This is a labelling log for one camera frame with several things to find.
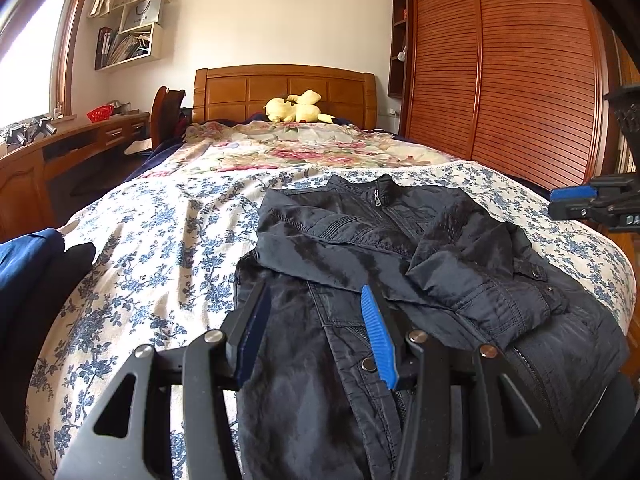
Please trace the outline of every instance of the bed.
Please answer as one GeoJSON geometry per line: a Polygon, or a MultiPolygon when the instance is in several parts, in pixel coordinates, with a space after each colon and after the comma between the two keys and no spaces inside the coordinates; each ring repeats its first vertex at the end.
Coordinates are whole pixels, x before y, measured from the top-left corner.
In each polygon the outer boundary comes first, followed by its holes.
{"type": "MultiPolygon", "coordinates": [[[[173,131],[158,119],[163,108],[154,106],[156,146],[173,131]]],[[[497,171],[373,130],[371,74],[297,65],[198,70],[193,120],[203,124],[187,128],[184,144],[161,164],[62,228],[68,246],[92,242],[97,256],[53,323],[28,391],[26,449],[45,476],[55,473],[95,399],[135,347],[176,348],[220,326],[233,308],[236,263],[255,244],[258,207],[269,188],[322,186],[334,174],[366,182],[383,173],[403,186],[462,187],[492,216],[520,225],[540,254],[579,280],[628,330],[634,269],[615,243],[580,222],[551,221],[543,198],[497,171]],[[268,99],[308,88],[323,96],[323,112],[354,124],[236,124],[268,99]],[[216,118],[230,122],[211,122],[216,118]]],[[[225,395],[237,438],[234,395],[225,395]]],[[[180,406],[180,388],[172,402],[180,406]]],[[[179,408],[171,419],[174,478],[186,478],[179,408]]]]}

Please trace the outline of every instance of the white wall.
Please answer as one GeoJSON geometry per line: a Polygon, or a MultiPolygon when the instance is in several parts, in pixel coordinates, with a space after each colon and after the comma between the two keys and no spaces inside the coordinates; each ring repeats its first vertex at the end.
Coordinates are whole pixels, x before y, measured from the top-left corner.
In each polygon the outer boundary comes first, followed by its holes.
{"type": "MultiPolygon", "coordinates": [[[[372,72],[379,113],[398,103],[386,97],[392,0],[172,0],[164,8],[162,59],[110,73],[86,75],[78,103],[119,99],[150,110],[158,87],[185,89],[193,102],[198,68],[254,63],[293,63],[372,72]]],[[[93,72],[92,47],[76,47],[76,71],[93,72]],[[79,50],[84,50],[80,58],[79,50]]],[[[390,118],[381,118],[387,126],[390,118]]]]}

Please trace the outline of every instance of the stuffed toy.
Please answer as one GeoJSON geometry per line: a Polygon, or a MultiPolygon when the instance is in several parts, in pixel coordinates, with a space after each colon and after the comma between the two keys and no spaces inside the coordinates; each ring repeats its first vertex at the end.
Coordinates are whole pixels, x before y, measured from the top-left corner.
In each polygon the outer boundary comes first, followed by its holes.
{"type": "Polygon", "coordinates": [[[316,103],[322,96],[313,90],[307,90],[302,95],[290,95],[287,100],[280,98],[271,99],[264,107],[269,120],[274,123],[281,121],[290,123],[333,123],[331,115],[323,114],[316,103]]]}

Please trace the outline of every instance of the louvered wardrobe door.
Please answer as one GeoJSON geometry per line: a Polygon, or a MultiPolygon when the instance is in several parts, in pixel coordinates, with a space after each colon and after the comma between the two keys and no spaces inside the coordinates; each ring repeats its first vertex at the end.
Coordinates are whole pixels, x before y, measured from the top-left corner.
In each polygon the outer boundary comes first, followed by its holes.
{"type": "Polygon", "coordinates": [[[413,91],[405,135],[468,157],[476,93],[474,0],[412,0],[413,91]]]}
{"type": "Polygon", "coordinates": [[[583,180],[594,67],[581,0],[480,0],[482,72],[472,159],[547,188],[583,180]]]}

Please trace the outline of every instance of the bedspread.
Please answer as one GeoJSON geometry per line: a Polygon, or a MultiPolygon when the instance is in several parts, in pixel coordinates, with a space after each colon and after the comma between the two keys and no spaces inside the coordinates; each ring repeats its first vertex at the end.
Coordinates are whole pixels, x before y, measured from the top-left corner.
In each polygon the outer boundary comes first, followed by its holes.
{"type": "Polygon", "coordinates": [[[328,168],[427,166],[455,157],[420,144],[394,140],[384,131],[324,123],[267,123],[224,126],[192,124],[185,144],[150,176],[201,175],[211,171],[276,169],[315,164],[328,168]]]}
{"type": "MultiPolygon", "coordinates": [[[[127,182],[77,213],[68,246],[92,242],[97,259],[54,322],[27,399],[28,453],[47,477],[95,399],[138,345],[176,348],[222,323],[233,278],[254,247],[267,188],[322,186],[332,174],[366,182],[383,173],[402,186],[460,186],[492,216],[520,225],[534,248],[579,280],[626,332],[635,301],[633,270],[610,240],[575,221],[554,222],[547,202],[475,162],[340,170],[300,166],[127,182]]],[[[172,391],[174,476],[186,478],[180,388],[172,391]]],[[[233,436],[234,394],[225,393],[233,436]]]]}

